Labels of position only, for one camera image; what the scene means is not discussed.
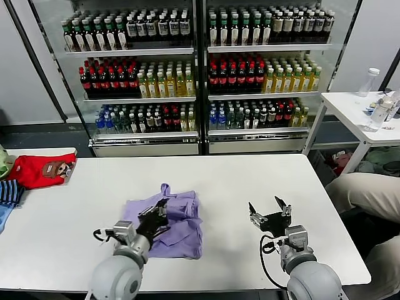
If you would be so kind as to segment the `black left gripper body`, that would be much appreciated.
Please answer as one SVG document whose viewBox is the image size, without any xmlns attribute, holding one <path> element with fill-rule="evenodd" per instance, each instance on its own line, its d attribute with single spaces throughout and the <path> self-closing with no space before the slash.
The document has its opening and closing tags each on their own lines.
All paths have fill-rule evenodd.
<svg viewBox="0 0 400 300">
<path fill-rule="evenodd" d="M 168 218 L 166 216 L 149 217 L 146 219 L 138 219 L 139 226 L 137 227 L 137 233 L 144 236 L 150 244 L 154 242 L 154 239 L 165 233 L 170 229 L 168 226 Z"/>
</svg>

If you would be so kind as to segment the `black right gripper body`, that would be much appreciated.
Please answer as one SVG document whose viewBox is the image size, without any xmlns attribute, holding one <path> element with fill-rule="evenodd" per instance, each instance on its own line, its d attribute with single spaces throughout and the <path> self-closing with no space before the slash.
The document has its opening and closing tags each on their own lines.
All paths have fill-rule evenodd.
<svg viewBox="0 0 400 300">
<path fill-rule="evenodd" d="M 261 223 L 261 231 L 269 232 L 273 237 L 281 237 L 285 235 L 285 229 L 291 225 L 291 215 L 284 215 L 281 212 L 275 212 L 263 216 L 264 221 Z"/>
</svg>

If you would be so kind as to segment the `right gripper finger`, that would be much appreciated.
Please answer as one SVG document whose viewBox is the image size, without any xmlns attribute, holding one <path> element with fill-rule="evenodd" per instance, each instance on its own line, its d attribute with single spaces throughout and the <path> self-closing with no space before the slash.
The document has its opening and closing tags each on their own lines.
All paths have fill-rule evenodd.
<svg viewBox="0 0 400 300">
<path fill-rule="evenodd" d="M 260 230 L 263 230 L 265 227 L 265 224 L 268 221 L 268 218 L 259 214 L 254 206 L 248 202 L 249 204 L 249 219 L 250 221 Z"/>
<path fill-rule="evenodd" d="M 282 216 L 291 216 L 292 207 L 290 204 L 286 204 L 285 201 L 277 196 L 274 197 L 277 204 L 281 208 Z"/>
</svg>

